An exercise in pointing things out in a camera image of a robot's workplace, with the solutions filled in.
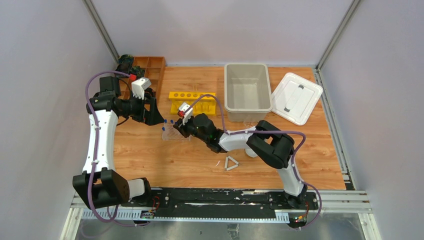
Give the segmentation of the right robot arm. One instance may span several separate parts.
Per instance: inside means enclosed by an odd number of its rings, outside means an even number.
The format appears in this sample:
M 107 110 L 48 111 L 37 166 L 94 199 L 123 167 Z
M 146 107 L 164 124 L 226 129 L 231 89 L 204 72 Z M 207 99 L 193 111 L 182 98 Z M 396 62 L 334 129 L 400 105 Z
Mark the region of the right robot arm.
M 290 208 L 298 209 L 305 205 L 308 186 L 301 179 L 295 162 L 296 153 L 306 141 L 304 133 L 279 130 L 266 120 L 248 129 L 224 131 L 204 113 L 189 119 L 180 118 L 173 128 L 184 138 L 193 136 L 201 140 L 217 154 L 247 150 L 250 155 L 259 157 L 277 170 L 283 183 L 283 197 Z

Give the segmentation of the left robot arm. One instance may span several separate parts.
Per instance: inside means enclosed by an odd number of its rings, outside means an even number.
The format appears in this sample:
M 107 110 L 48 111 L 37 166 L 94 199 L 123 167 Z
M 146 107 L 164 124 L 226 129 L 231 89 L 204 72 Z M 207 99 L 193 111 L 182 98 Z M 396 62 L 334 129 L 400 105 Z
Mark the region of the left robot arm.
M 145 177 L 127 180 L 116 172 L 114 162 L 115 131 L 120 117 L 154 126 L 164 123 L 157 107 L 151 81 L 141 77 L 131 83 L 128 99 L 122 99 L 119 78 L 99 79 L 99 92 L 86 105 L 90 136 L 82 173 L 75 175 L 72 185 L 89 209 L 121 205 L 134 199 L 149 206 L 153 193 Z

